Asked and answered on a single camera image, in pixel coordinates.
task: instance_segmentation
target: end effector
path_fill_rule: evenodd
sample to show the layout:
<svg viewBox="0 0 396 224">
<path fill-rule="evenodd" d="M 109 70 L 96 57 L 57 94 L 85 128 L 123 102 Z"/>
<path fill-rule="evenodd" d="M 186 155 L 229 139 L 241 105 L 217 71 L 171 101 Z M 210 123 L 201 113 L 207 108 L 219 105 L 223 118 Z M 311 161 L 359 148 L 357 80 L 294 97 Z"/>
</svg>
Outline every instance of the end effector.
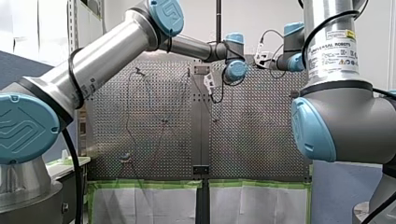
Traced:
<svg viewBox="0 0 396 224">
<path fill-rule="evenodd" d="M 284 27 L 283 53 L 260 51 L 263 46 L 262 37 L 255 55 L 255 63 L 261 68 L 302 72 L 304 71 L 301 49 L 304 45 L 304 24 L 294 22 Z"/>
<path fill-rule="evenodd" d="M 225 60 L 222 79 L 226 84 L 243 80 L 248 72 L 244 57 L 245 39 L 240 33 L 225 36 L 220 43 L 208 44 L 183 35 L 166 40 L 160 49 L 213 63 Z"/>
</svg>

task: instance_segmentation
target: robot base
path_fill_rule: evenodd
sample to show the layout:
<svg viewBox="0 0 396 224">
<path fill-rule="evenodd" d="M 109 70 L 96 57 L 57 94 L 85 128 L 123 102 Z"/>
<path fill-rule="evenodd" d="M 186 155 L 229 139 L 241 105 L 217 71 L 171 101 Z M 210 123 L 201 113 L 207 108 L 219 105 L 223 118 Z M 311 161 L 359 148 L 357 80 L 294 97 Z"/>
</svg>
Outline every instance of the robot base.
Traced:
<svg viewBox="0 0 396 224">
<path fill-rule="evenodd" d="M 30 201 L 0 207 L 0 223 L 62 224 L 62 184 L 55 182 L 49 193 Z"/>
</svg>

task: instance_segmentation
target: green tape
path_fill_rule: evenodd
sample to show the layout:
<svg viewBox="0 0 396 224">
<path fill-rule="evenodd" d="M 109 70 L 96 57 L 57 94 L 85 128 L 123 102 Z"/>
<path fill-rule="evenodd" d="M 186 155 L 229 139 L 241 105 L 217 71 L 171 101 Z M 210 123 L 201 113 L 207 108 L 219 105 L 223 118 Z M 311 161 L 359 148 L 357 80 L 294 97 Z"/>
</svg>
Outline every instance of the green tape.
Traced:
<svg viewBox="0 0 396 224">
<path fill-rule="evenodd" d="M 88 216 L 90 217 L 90 223 L 92 224 L 93 220 L 93 195 L 96 191 L 95 185 L 88 185 L 88 191 L 87 191 L 87 198 L 88 198 Z"/>
<path fill-rule="evenodd" d="M 312 183 L 309 184 L 306 193 L 306 224 L 311 224 L 312 217 Z"/>
<path fill-rule="evenodd" d="M 210 188 L 238 188 L 243 186 L 274 188 L 274 189 L 308 189 L 311 187 L 309 183 L 301 182 L 277 182 L 277 181 L 262 181 L 262 180 L 209 180 Z"/>
<path fill-rule="evenodd" d="M 314 174 L 314 164 L 309 165 L 309 175 L 312 176 Z"/>
<path fill-rule="evenodd" d="M 97 189 L 198 189 L 201 181 L 150 181 L 120 179 L 114 181 L 90 181 Z"/>
</svg>

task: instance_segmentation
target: wire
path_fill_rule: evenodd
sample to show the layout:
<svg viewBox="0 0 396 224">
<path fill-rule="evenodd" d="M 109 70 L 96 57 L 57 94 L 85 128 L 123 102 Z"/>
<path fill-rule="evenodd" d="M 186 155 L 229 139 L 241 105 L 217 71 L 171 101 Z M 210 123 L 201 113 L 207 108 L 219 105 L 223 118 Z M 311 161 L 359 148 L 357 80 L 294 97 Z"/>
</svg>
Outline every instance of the wire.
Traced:
<svg viewBox="0 0 396 224">
<path fill-rule="evenodd" d="M 369 0 L 366 0 L 366 3 L 364 4 L 363 9 L 361 10 L 361 13 L 355 18 L 355 20 L 357 20 L 363 14 L 364 10 L 366 10 L 368 5 L 369 5 Z"/>
<path fill-rule="evenodd" d="M 396 95 L 395 95 L 395 94 L 392 94 L 391 92 L 382 91 L 382 90 L 377 89 L 377 88 L 373 88 L 373 91 L 378 92 L 378 93 L 380 93 L 380 94 L 383 94 L 383 95 L 385 95 L 385 96 L 388 96 L 388 97 L 391 98 L 392 100 L 395 100 L 395 101 L 396 101 Z"/>
<path fill-rule="evenodd" d="M 278 32 L 278 31 L 276 31 L 276 30 L 266 30 L 266 31 L 264 32 L 264 34 L 262 34 L 262 38 L 260 39 L 260 43 L 261 43 L 261 44 L 264 43 L 264 38 L 265 38 L 265 36 L 266 36 L 268 33 L 275 33 L 275 34 L 279 35 L 280 38 L 282 38 L 282 39 L 285 38 L 280 32 Z"/>
<path fill-rule="evenodd" d="M 82 108 L 82 106 L 84 105 L 84 95 L 82 93 L 81 88 L 78 85 L 78 82 L 76 80 L 76 76 L 74 74 L 74 64 L 73 64 L 73 60 L 74 57 L 76 56 L 77 53 L 79 53 L 82 49 L 75 49 L 69 56 L 68 59 L 68 64 L 69 64 L 69 77 L 72 81 L 72 84 L 75 88 L 75 90 L 77 91 L 77 97 L 78 97 L 78 106 L 76 109 L 80 109 Z"/>
<path fill-rule="evenodd" d="M 202 92 L 201 92 L 201 89 L 199 89 L 198 84 L 197 84 L 197 82 L 195 81 L 195 78 L 192 77 L 191 79 L 192 79 L 192 82 L 194 83 L 195 87 L 197 88 L 198 92 L 201 94 L 201 99 L 202 99 L 202 100 L 204 101 L 204 103 L 205 103 L 205 107 L 206 107 L 207 112 L 208 112 L 209 115 L 210 115 L 210 118 L 212 118 L 212 120 L 219 120 L 219 119 L 215 119 L 215 118 L 213 117 L 212 112 L 211 112 L 210 109 L 209 109 L 209 106 L 207 105 L 205 99 L 203 98 L 203 94 L 202 94 Z M 213 101 L 213 94 L 211 94 L 211 95 L 209 95 L 209 96 L 210 96 L 212 102 L 214 102 L 214 101 Z"/>
<path fill-rule="evenodd" d="M 129 106 L 131 97 L 129 97 L 129 93 L 130 93 L 130 89 L 131 89 L 131 77 L 132 77 L 133 74 L 137 74 L 138 72 L 139 72 L 139 70 L 136 68 L 136 72 L 135 73 L 131 73 L 128 76 L 127 102 L 126 102 L 126 107 L 127 107 L 127 113 L 128 114 L 127 114 L 127 120 L 126 120 L 126 123 L 125 123 L 125 129 L 126 129 L 127 133 L 129 134 L 129 136 L 131 137 L 132 141 L 134 142 L 134 150 L 132 151 L 132 158 L 131 158 L 131 162 L 130 162 L 131 167 L 132 167 L 132 171 L 134 172 L 134 178 L 136 178 L 137 183 L 139 184 L 140 188 L 143 189 L 143 184 L 140 181 L 140 178 L 139 178 L 139 176 L 137 174 L 137 171 L 136 171 L 136 169 L 134 167 L 134 158 L 135 158 L 134 153 L 138 149 L 138 144 L 137 144 L 136 139 L 132 135 L 131 130 L 129 129 L 129 121 L 130 121 L 130 113 L 129 112 L 131 111 L 130 110 L 130 106 Z"/>
<path fill-rule="evenodd" d="M 282 75 L 280 75 L 279 77 L 276 77 L 276 76 L 274 76 L 274 74 L 272 73 L 272 69 L 271 69 L 271 64 L 274 62 L 274 58 L 275 58 L 276 54 L 282 49 L 282 47 L 283 47 L 283 44 L 281 44 L 281 45 L 279 46 L 279 48 L 277 48 L 277 50 L 276 50 L 275 53 L 273 54 L 271 60 L 269 60 L 269 61 L 270 61 L 270 76 L 273 77 L 274 79 L 280 79 L 280 78 L 282 78 L 282 77 L 284 77 L 284 76 L 286 75 L 286 71 L 285 71 L 285 72 L 283 72 Z"/>
<path fill-rule="evenodd" d="M 315 35 L 321 31 L 323 28 L 325 28 L 331 21 L 337 20 L 341 17 L 345 17 L 345 16 L 358 16 L 360 13 L 357 10 L 349 10 L 349 11 L 344 11 L 341 12 L 337 15 L 331 16 L 328 19 L 324 20 L 319 26 L 315 27 L 315 29 L 311 32 L 311 34 L 309 34 L 309 36 L 306 38 L 304 45 L 303 45 L 303 49 L 302 49 L 302 59 L 303 59 L 303 65 L 306 68 L 306 61 L 305 61 L 305 55 L 306 55 L 306 51 L 309 47 L 309 44 L 311 43 L 311 41 L 314 39 Z"/>
<path fill-rule="evenodd" d="M 221 98 L 219 100 L 216 100 L 215 97 L 213 96 L 213 92 L 212 92 L 212 94 L 209 95 L 210 99 L 212 100 L 212 103 L 215 105 L 220 104 L 224 99 L 224 83 L 225 83 L 224 76 L 225 76 L 225 68 L 223 69 L 223 71 L 221 73 Z"/>
<path fill-rule="evenodd" d="M 78 162 L 78 155 L 76 152 L 76 148 L 73 145 L 73 141 L 70 137 L 69 131 L 67 131 L 67 128 L 65 128 L 62 131 L 62 134 L 64 135 L 64 141 L 67 144 L 67 148 L 69 149 L 70 156 L 72 157 L 72 162 L 73 162 L 73 167 L 75 170 L 75 179 L 76 179 L 76 224 L 80 224 L 83 222 L 83 217 L 82 217 L 82 207 L 84 204 L 84 196 L 82 193 L 82 172 L 81 168 L 79 167 L 79 162 Z"/>
<path fill-rule="evenodd" d="M 396 201 L 396 192 L 394 192 L 388 199 L 386 199 L 379 207 L 377 207 L 361 224 L 369 224 L 376 216 L 383 212 L 388 206 Z"/>
<path fill-rule="evenodd" d="M 76 56 L 77 53 L 79 53 L 82 49 L 75 49 L 69 56 L 68 58 L 68 75 L 69 78 L 71 79 L 71 82 L 77 91 L 77 96 L 78 96 L 78 106 L 76 109 L 80 109 L 84 106 L 84 95 L 82 93 L 81 87 L 79 86 L 76 76 L 74 74 L 74 64 L 73 60 Z M 69 131 L 67 131 L 67 128 L 65 128 L 62 131 L 62 134 L 64 136 L 64 141 L 67 144 L 67 148 L 69 149 L 70 156 L 72 157 L 72 162 L 73 162 L 73 167 L 75 170 L 75 179 L 76 179 L 76 223 L 82 223 L 83 217 L 82 217 L 82 207 L 84 205 L 84 195 L 82 192 L 82 172 L 81 168 L 79 167 L 79 162 L 78 162 L 78 155 L 76 152 L 76 148 L 73 145 L 73 141 L 70 137 Z"/>
</svg>

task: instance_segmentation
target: perforated metal panel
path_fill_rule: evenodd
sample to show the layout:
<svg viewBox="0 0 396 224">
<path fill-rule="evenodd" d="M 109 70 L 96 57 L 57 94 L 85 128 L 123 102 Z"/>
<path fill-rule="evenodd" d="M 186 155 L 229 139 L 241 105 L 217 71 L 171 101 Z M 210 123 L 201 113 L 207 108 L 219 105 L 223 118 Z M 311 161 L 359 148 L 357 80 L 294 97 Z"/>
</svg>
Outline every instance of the perforated metal panel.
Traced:
<svg viewBox="0 0 396 224">
<path fill-rule="evenodd" d="M 244 83 L 225 87 L 222 104 L 213 106 L 219 120 L 211 124 L 211 178 L 307 180 L 309 161 L 294 144 L 290 122 L 290 91 L 299 90 L 306 77 L 272 76 L 250 66 Z"/>
<path fill-rule="evenodd" d="M 93 96 L 89 179 L 191 179 L 189 69 L 133 62 Z"/>
<path fill-rule="evenodd" d="M 309 181 L 290 126 L 290 91 L 305 84 L 304 74 L 273 78 L 250 66 L 244 83 L 225 87 L 222 104 L 211 105 L 197 98 L 205 89 L 200 81 L 196 92 L 188 75 L 193 62 L 170 56 L 130 63 L 88 102 L 89 179 L 192 179 L 200 161 L 209 178 Z"/>
</svg>

